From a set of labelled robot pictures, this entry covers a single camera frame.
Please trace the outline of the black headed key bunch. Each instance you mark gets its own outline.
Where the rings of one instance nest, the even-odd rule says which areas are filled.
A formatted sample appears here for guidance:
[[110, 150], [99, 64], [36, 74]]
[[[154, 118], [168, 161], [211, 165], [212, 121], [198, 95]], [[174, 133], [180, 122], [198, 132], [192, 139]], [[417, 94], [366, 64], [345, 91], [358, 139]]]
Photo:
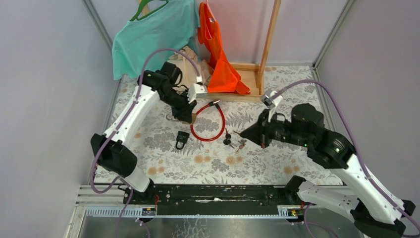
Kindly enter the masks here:
[[224, 145], [227, 145], [227, 146], [230, 146], [231, 148], [235, 148], [234, 147], [234, 145], [232, 144], [232, 141], [231, 141], [231, 134], [228, 132], [228, 130], [227, 129], [225, 129], [225, 139], [223, 140], [223, 144]]

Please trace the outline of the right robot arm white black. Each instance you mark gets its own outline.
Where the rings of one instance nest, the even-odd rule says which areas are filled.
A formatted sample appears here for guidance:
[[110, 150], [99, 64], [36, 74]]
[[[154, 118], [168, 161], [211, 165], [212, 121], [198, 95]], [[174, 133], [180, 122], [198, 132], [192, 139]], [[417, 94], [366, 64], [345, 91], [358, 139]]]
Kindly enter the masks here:
[[364, 170], [353, 144], [342, 134], [326, 129], [323, 119], [310, 104], [296, 105], [291, 119], [283, 121], [265, 109], [240, 135], [262, 148], [273, 140], [305, 147], [313, 162], [331, 171], [352, 191], [352, 195], [344, 195], [293, 176], [284, 190], [288, 203], [303, 201], [326, 208], [347, 218], [371, 238], [404, 237], [406, 227], [401, 219], [412, 215], [415, 204], [397, 198]]

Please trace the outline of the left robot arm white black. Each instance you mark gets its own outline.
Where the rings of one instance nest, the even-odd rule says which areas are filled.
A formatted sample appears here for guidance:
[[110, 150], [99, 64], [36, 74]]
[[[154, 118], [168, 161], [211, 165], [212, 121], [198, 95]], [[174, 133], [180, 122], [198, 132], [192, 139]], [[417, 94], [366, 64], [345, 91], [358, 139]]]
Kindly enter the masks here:
[[196, 98], [206, 94], [207, 88], [202, 85], [201, 76], [197, 76], [197, 82], [179, 94], [174, 86], [181, 75], [180, 69], [169, 62], [155, 72], [145, 70], [120, 116], [103, 134], [94, 134], [91, 138], [94, 164], [116, 173], [135, 190], [135, 198], [143, 204], [151, 202], [154, 196], [151, 179], [141, 171], [138, 159], [128, 145], [146, 115], [160, 101], [171, 107], [175, 119], [192, 123]]

